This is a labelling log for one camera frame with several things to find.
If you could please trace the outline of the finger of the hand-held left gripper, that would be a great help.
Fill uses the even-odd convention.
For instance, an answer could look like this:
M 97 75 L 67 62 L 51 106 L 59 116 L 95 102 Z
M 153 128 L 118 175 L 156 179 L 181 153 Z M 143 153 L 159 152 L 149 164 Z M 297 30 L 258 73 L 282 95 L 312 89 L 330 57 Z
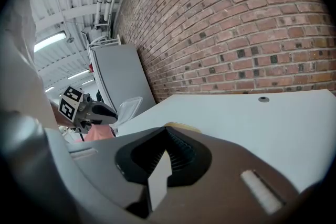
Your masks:
M 111 107 L 102 102 L 95 102 L 91 106 L 91 110 L 93 113 L 99 115 L 116 115 L 115 111 Z
M 96 114 L 92 115 L 90 121 L 93 124 L 113 124 L 118 120 L 118 116 L 115 113 L 108 114 Z

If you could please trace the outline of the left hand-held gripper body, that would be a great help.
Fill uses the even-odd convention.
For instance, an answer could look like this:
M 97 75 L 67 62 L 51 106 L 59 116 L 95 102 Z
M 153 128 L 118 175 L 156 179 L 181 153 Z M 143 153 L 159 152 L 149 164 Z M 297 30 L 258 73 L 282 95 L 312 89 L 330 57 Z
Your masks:
M 87 134 L 91 129 L 91 122 L 86 118 L 93 99 L 90 94 L 81 89 L 68 86 L 61 95 L 58 111 L 71 122 L 75 132 Z

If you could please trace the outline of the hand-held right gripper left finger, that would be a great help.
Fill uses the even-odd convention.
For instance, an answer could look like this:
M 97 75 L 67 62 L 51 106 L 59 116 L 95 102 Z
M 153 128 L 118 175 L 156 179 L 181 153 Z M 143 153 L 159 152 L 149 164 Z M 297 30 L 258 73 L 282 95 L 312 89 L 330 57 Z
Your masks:
M 93 142 L 68 144 L 52 129 L 46 137 L 58 177 L 76 219 L 167 219 L 168 199 L 156 209 L 148 174 L 131 158 L 132 150 L 165 129 Z

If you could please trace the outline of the grey partition panel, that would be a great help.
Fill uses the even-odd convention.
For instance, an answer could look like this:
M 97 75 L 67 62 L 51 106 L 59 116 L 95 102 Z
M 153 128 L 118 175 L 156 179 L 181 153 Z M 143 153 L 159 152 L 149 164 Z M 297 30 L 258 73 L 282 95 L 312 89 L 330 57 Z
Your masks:
M 117 112 L 125 100 L 142 97 L 136 115 L 156 105 L 135 45 L 100 46 L 91 48 L 89 55 L 105 104 Z

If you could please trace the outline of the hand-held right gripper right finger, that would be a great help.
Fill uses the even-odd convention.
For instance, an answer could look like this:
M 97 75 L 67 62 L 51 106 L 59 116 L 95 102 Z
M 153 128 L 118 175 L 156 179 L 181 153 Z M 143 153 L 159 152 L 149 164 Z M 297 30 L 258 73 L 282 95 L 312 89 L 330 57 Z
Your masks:
M 244 147 L 202 133 L 183 134 L 204 144 L 212 154 L 208 171 L 193 185 L 169 188 L 151 213 L 154 224 L 265 224 L 267 215 L 240 175 L 254 170 L 285 203 L 299 192 L 279 171 Z

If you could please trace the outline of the ceiling light panel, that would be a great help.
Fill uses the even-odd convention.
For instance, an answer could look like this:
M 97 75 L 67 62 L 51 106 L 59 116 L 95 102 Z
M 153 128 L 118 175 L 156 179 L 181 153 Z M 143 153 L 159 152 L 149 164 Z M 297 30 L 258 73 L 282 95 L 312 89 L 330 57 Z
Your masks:
M 58 32 L 58 33 L 55 33 L 54 35 L 51 35 L 39 42 L 37 42 L 34 46 L 34 52 L 37 52 L 37 51 L 40 51 L 41 49 L 51 45 L 51 44 L 54 44 L 56 42 L 59 42 L 63 39 L 66 38 L 66 33 L 64 31 L 61 31 L 61 32 Z

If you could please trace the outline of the person's white printed shirt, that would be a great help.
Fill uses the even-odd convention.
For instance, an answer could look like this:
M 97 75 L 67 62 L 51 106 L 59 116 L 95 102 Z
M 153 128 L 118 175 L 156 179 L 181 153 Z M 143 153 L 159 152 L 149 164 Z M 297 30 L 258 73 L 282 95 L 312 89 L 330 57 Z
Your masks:
M 8 0 L 0 12 L 0 109 L 58 125 L 34 64 L 36 26 L 30 0 Z

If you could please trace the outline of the pink cloth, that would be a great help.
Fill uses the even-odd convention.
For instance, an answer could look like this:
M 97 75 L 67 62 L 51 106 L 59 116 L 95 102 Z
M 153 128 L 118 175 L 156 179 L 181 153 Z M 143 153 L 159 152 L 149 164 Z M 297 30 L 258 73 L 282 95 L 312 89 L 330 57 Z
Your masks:
M 109 125 L 92 125 L 88 134 L 83 135 L 84 142 L 114 138 L 112 128 Z

